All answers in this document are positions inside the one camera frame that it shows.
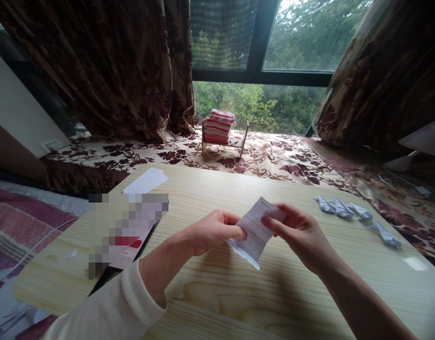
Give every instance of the hand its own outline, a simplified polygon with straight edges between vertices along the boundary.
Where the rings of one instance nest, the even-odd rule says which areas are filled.
[[[311,272],[320,276],[326,268],[344,263],[312,215],[288,203],[274,205],[287,214],[283,223],[270,216],[264,216],[261,222],[284,239]]]
[[[201,220],[182,230],[192,247],[193,255],[200,256],[209,248],[220,246],[230,238],[245,240],[247,234],[236,222],[240,217],[223,210],[214,210]]]

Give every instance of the person's left hand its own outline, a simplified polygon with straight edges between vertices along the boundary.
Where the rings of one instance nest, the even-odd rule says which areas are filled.
[[[206,253],[209,248],[220,246],[230,238],[245,240],[246,232],[235,225],[239,220],[240,217],[233,213],[214,210],[185,228],[182,234],[190,242],[193,255],[200,256]]]

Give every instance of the wall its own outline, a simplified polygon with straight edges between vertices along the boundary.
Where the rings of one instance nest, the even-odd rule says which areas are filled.
[[[64,145],[70,144],[1,57],[0,126],[37,158],[46,154],[39,146],[43,141],[59,138]]]
[[[46,182],[46,167],[0,126],[0,169],[35,182]]]
[[[46,182],[46,168],[39,160],[46,152],[39,143],[68,138],[0,57],[0,168],[16,175]]]

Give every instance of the curtain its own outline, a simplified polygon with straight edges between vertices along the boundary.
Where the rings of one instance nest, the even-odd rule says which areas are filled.
[[[188,0],[0,0],[0,22],[92,134],[194,132]]]
[[[375,0],[337,67],[314,129],[326,142],[410,152],[397,141],[435,120],[435,3]]]

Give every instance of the white sleeve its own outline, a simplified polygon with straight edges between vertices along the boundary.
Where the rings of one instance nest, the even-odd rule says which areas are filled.
[[[138,260],[50,326],[43,340],[139,340],[166,309],[145,288]]]

